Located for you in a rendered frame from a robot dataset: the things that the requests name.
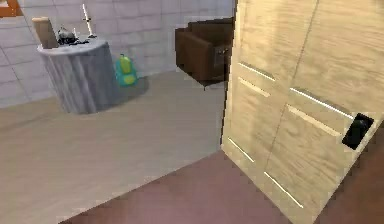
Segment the green and teal backpack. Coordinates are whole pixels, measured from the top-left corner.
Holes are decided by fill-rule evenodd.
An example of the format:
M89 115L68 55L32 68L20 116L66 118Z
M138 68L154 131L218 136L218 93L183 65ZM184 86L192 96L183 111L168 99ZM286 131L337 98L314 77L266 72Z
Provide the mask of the green and teal backpack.
M121 54L115 63L115 69L116 80L120 86L132 86L137 83L136 69L129 57Z

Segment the round grey draped table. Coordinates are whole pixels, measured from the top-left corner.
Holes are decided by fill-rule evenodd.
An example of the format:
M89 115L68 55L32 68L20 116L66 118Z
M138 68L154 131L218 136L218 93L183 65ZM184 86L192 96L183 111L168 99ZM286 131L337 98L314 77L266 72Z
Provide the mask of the round grey draped table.
M93 114L118 103L120 90L106 40L52 49L38 46L37 52L65 112Z

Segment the dark grey lumpy object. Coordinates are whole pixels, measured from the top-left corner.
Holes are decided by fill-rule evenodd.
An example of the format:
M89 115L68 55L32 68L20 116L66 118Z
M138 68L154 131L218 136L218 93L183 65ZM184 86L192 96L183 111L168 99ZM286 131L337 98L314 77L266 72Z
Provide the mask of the dark grey lumpy object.
M87 40L81 41L78 37L75 36L73 32L70 32L64 27L61 27L58 32L58 44L59 45L76 45L87 43Z

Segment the pale wooden room door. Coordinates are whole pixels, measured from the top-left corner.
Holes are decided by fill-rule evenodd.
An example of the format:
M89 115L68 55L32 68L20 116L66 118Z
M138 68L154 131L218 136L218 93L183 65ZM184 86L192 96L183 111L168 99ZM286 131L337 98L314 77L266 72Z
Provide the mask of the pale wooden room door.
M383 122L384 0L237 0L222 149L291 224L316 223Z

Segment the white candle on black holder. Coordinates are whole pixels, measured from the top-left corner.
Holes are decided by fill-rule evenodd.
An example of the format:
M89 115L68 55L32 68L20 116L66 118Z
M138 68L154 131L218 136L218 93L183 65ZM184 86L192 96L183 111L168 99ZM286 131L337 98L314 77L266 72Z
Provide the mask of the white candle on black holder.
M83 20L86 22L87 28L89 31L88 38L96 38L97 36L94 34L94 32L92 30L91 17L88 15L87 8L86 8L86 5L84 3L82 4L82 9L83 9L83 13L84 13L84 19Z

